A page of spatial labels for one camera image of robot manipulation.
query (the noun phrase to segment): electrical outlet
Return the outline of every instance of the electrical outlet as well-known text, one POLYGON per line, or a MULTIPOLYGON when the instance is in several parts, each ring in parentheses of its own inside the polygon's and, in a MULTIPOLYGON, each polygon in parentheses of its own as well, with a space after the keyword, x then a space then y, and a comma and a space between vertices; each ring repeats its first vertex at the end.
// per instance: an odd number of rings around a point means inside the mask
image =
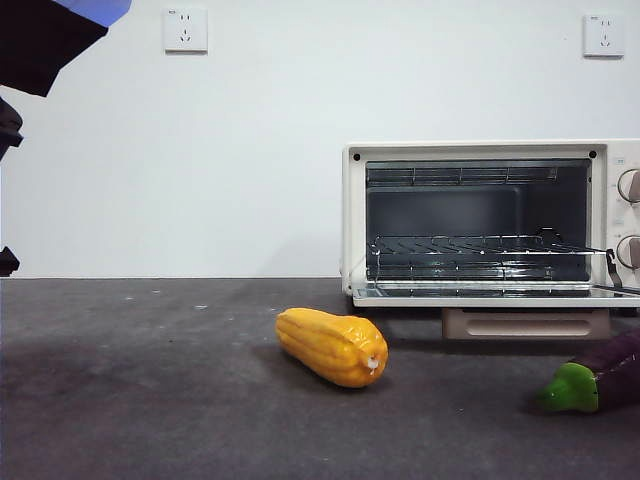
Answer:
POLYGON ((206 53, 207 11, 202 8, 169 8, 164 11, 164 50, 167 53, 206 53))
POLYGON ((614 15, 585 15, 584 56, 624 56, 624 25, 614 15))

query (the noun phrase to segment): gray countertop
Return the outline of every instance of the gray countertop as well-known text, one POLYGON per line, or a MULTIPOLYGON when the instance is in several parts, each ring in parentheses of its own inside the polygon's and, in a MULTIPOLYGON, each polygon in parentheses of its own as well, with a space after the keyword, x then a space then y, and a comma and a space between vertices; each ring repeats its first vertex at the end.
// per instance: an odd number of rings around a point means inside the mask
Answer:
MULTIPOLYGON (((437 310, 370 310, 380 381, 333 386, 275 315, 344 313, 337 279, 2 284, 2 478, 634 478, 640 406, 527 399, 583 343, 448 343, 437 310)), ((615 332, 640 325, 614 319, 615 332)))

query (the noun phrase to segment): toaster oven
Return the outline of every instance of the toaster oven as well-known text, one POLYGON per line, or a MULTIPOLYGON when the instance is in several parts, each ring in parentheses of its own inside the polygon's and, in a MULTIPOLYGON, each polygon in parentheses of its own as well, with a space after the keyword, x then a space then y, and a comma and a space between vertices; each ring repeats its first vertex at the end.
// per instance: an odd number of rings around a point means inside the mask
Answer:
POLYGON ((352 143, 342 289, 451 338, 603 337, 640 306, 639 203, 640 139, 352 143))

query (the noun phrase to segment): purple eggplant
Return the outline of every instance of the purple eggplant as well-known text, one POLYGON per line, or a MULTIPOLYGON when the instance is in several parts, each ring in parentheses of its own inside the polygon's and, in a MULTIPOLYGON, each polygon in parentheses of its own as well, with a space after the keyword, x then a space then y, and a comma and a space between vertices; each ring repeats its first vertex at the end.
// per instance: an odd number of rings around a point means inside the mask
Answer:
POLYGON ((537 400, 548 411, 595 412, 640 403, 640 329, 563 364, 537 400))

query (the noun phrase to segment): oven rack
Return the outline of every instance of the oven rack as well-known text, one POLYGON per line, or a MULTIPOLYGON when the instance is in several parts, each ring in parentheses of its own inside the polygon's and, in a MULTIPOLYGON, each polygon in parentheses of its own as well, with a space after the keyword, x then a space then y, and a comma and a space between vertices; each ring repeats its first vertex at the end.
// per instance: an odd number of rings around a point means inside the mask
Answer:
POLYGON ((368 168, 368 187, 550 183, 558 167, 368 168))
POLYGON ((606 255, 605 250, 545 241, 540 235, 377 236, 377 257, 413 255, 606 255))

